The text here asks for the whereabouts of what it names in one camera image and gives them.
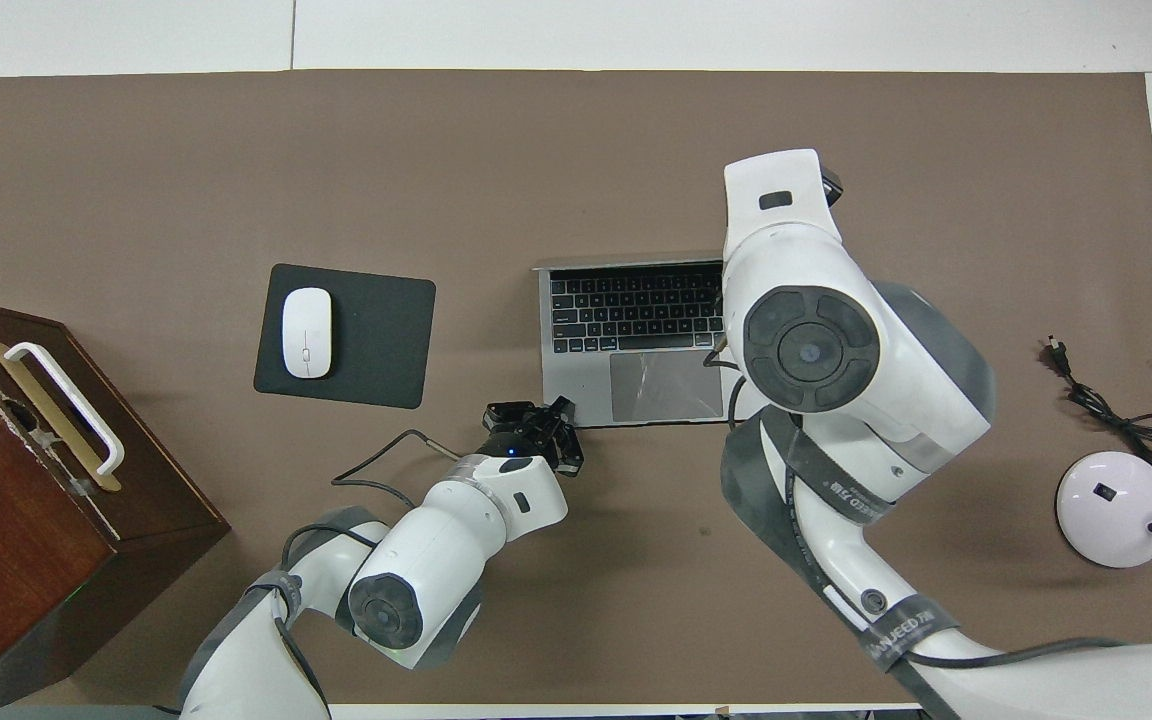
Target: white floor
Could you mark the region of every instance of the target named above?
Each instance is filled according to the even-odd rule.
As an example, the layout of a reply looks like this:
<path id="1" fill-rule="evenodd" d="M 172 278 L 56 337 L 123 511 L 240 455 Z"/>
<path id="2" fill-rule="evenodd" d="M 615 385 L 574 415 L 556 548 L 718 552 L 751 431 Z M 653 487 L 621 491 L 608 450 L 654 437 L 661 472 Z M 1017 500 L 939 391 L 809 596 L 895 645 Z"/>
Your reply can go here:
<path id="1" fill-rule="evenodd" d="M 1152 1 L 0 0 L 0 76 L 291 68 L 1147 73 L 1152 122 Z"/>

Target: space bar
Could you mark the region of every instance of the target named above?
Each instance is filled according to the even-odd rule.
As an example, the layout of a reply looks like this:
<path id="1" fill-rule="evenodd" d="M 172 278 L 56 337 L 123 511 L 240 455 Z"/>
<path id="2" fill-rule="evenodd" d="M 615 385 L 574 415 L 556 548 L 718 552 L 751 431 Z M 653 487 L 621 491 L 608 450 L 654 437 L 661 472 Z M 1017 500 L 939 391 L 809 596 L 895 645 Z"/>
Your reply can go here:
<path id="1" fill-rule="evenodd" d="M 691 333 L 641 334 L 620 339 L 621 350 L 647 350 L 652 347 L 691 347 Z"/>

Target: laptop trackpad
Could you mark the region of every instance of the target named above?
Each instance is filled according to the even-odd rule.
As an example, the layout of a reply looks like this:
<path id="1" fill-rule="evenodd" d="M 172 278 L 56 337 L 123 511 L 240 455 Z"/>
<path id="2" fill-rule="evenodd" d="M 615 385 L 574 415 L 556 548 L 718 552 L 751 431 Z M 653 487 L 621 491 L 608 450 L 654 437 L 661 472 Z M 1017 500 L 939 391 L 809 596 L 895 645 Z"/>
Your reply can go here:
<path id="1" fill-rule="evenodd" d="M 612 355 L 613 423 L 722 418 L 722 378 L 705 367 L 708 351 Z"/>

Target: brown desk mat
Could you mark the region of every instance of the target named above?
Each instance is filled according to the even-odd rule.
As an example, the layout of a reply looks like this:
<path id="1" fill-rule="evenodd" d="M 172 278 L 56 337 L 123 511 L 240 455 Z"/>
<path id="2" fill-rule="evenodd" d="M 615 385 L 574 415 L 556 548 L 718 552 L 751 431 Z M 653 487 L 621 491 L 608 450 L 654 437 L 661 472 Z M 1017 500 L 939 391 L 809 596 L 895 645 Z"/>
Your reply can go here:
<path id="1" fill-rule="evenodd" d="M 1152 642 L 1152 562 L 1061 541 L 1066 467 L 1119 448 L 1078 378 L 1152 411 L 1152 146 L 1140 76 L 288 71 L 0 79 L 0 305 L 51 316 L 234 533 L 41 702 L 172 702 L 179 674 L 294 528 L 362 502 L 326 480 L 400 430 L 470 450 L 486 402 L 541 400 L 535 262 L 704 251 L 723 165 L 817 147 L 838 227 L 995 366 L 996 426 L 873 544 L 972 637 Z M 270 265 L 430 278 L 419 410 L 251 387 Z M 453 661 L 412 674 L 326 619 L 297 626 L 333 702 L 903 702 L 718 492 L 722 425 L 591 430 L 571 514 L 507 547 Z M 445 462 L 370 477 L 419 495 Z"/>

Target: black mouse pad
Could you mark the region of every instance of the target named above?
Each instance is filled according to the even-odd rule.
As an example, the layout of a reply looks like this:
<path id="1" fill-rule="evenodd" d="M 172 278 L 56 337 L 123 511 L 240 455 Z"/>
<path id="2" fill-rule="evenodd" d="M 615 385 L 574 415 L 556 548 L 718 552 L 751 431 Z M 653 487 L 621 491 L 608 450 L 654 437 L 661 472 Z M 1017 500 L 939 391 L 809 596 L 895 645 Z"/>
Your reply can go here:
<path id="1" fill-rule="evenodd" d="M 283 364 L 283 301 L 301 287 L 332 296 L 332 367 L 321 378 L 294 377 Z M 434 283 L 425 279 L 274 265 L 252 385 L 278 395 L 415 409 L 425 392 L 433 324 Z"/>

